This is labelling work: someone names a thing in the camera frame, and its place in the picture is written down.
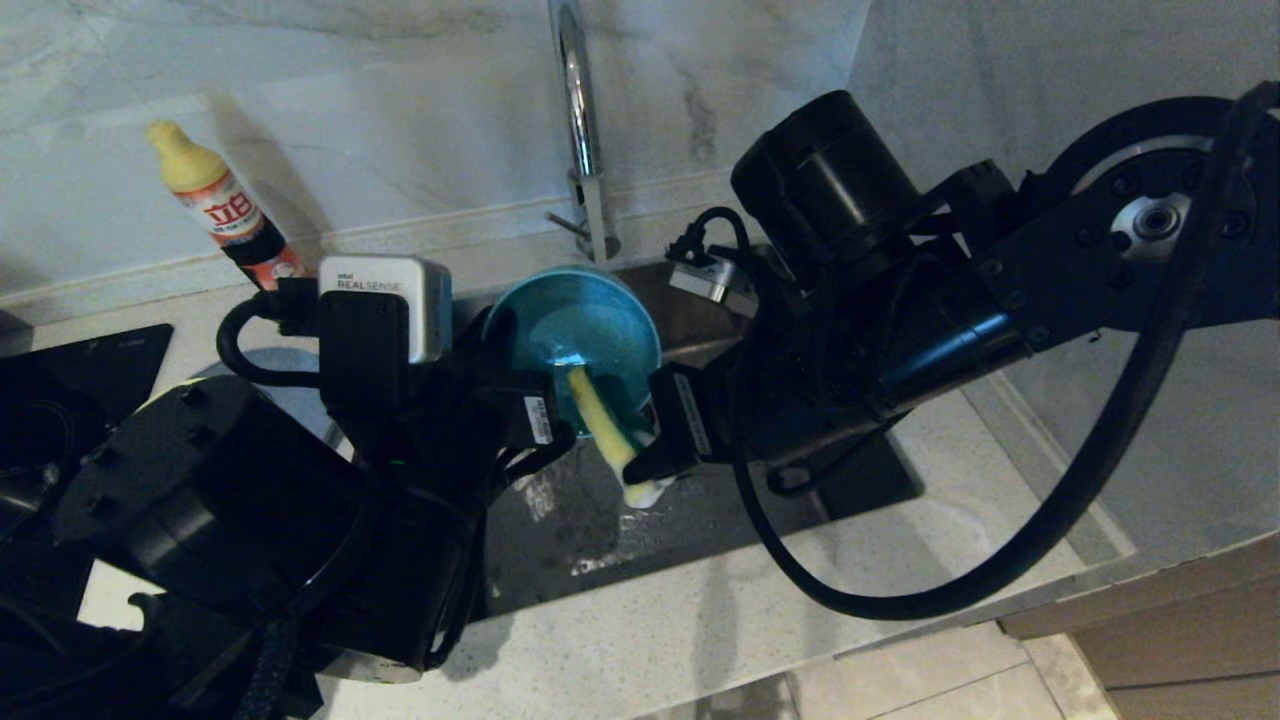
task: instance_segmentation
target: stainless steel sink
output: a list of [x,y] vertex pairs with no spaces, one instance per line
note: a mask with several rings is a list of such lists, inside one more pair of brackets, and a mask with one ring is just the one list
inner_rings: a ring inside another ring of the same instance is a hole
[[[669,287],[669,264],[620,277],[653,315],[668,360],[701,366],[745,329],[742,318]],[[492,301],[458,302],[457,327]],[[781,533],[827,521],[817,495],[762,501]],[[654,507],[631,510],[595,443],[580,441],[494,503],[486,542],[484,611],[495,616],[758,541],[727,468],[681,478]]]

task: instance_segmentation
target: black induction cooktop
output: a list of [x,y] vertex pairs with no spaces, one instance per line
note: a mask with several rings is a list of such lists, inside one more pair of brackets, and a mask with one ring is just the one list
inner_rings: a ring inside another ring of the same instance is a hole
[[0,594],[74,618],[92,557],[51,510],[83,455],[151,396],[173,325],[0,359]]

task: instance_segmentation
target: teal bowl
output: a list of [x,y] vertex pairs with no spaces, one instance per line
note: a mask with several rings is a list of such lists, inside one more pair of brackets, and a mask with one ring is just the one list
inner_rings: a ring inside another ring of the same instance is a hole
[[568,391],[568,372],[586,365],[600,398],[627,427],[640,424],[649,401],[649,374],[662,364],[658,328],[631,288],[609,273],[580,265],[552,268],[508,290],[494,304],[494,319],[515,314],[512,366],[549,370],[561,418],[579,437],[590,437]]

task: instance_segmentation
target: sponge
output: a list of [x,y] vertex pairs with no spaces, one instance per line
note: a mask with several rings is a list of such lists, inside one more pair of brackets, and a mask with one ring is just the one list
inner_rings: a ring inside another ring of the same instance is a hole
[[600,400],[600,393],[591,383],[591,377],[586,373],[585,365],[579,365],[568,372],[568,389],[577,405],[577,413],[582,416],[586,429],[595,437],[595,445],[600,448],[604,461],[613,469],[613,475],[622,484],[622,501],[627,507],[643,510],[653,507],[662,496],[662,491],[672,483],[672,479],[646,480],[640,484],[628,486],[622,483],[622,469],[636,456],[636,447],[631,438],[618,427],[618,421],[609,413],[609,409]]

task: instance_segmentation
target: faucet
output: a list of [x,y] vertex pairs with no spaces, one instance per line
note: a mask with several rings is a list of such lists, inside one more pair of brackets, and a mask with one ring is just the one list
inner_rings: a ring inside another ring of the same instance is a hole
[[586,59],[586,38],[579,23],[576,0],[548,0],[552,18],[552,40],[559,61],[561,87],[568,111],[568,135],[573,168],[568,173],[570,191],[577,208],[577,219],[568,220],[554,213],[547,219],[576,236],[577,247],[588,258],[603,263],[617,254],[620,242],[612,233],[600,146],[595,136],[595,109],[591,105],[591,73]]

